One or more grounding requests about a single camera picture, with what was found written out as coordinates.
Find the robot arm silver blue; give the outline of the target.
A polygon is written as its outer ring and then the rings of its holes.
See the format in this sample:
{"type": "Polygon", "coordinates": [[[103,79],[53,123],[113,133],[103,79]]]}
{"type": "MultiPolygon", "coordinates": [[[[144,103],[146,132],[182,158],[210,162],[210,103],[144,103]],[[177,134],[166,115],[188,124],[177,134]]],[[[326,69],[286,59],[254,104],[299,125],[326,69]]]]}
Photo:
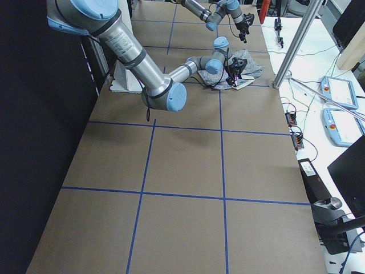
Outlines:
{"type": "Polygon", "coordinates": [[[199,70],[228,73],[227,83],[235,87],[247,61],[233,57],[225,37],[214,40],[211,55],[190,57],[169,74],[163,73],[122,21],[117,1],[47,1],[48,25],[64,33],[103,41],[123,66],[143,84],[142,100],[148,108],[180,111],[187,99],[183,81],[199,70]]]}
{"type": "Polygon", "coordinates": [[[236,37],[243,43],[247,42],[246,36],[249,35],[249,27],[253,24],[254,14],[244,14],[238,1],[218,1],[214,3],[216,5],[214,13],[203,7],[197,1],[181,0],[170,2],[188,9],[191,13],[199,17],[201,21],[205,22],[206,28],[210,31],[215,31],[226,15],[231,16],[237,30],[240,32],[236,37]]]}

